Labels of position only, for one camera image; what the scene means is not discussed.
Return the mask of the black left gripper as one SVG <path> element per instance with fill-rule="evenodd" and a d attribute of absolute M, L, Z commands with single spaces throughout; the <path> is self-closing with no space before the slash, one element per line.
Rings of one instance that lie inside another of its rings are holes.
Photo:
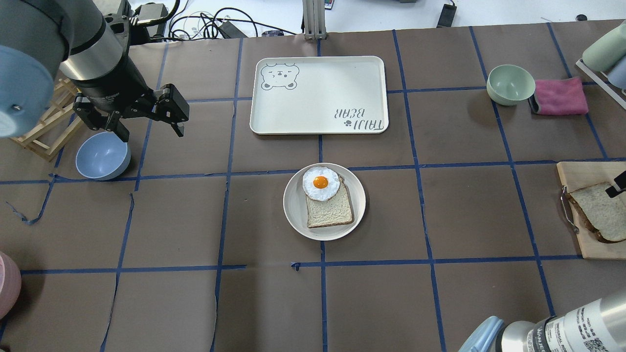
<path fill-rule="evenodd" d="M 90 96 L 92 89 L 76 95 L 74 112 L 91 130 L 107 130 L 127 143 L 130 132 L 121 119 L 149 118 L 171 125 L 178 137 L 185 134 L 190 107 L 181 92 L 172 83 L 152 90 L 146 87 L 122 88 L 107 96 Z"/>

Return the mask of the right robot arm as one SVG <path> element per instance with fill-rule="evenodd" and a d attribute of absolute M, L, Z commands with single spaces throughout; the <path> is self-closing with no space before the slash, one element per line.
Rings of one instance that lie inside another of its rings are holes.
<path fill-rule="evenodd" d="M 625 174 L 561 188 L 566 220 L 581 238 L 584 231 L 595 244 L 625 243 Z M 506 325 L 490 316 L 469 335 L 462 352 L 623 352 L 625 350 L 625 290 L 550 316 L 538 323 Z"/>

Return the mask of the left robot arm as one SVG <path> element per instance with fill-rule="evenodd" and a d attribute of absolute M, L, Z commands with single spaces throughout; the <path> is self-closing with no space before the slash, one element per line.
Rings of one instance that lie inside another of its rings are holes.
<path fill-rule="evenodd" d="M 91 130 L 128 142 L 121 120 L 146 117 L 184 134 L 189 104 L 172 84 L 153 90 L 129 57 L 133 29 L 167 22 L 102 14 L 91 0 L 0 3 L 1 137 L 32 130 L 63 73 L 79 89 L 72 109 Z"/>

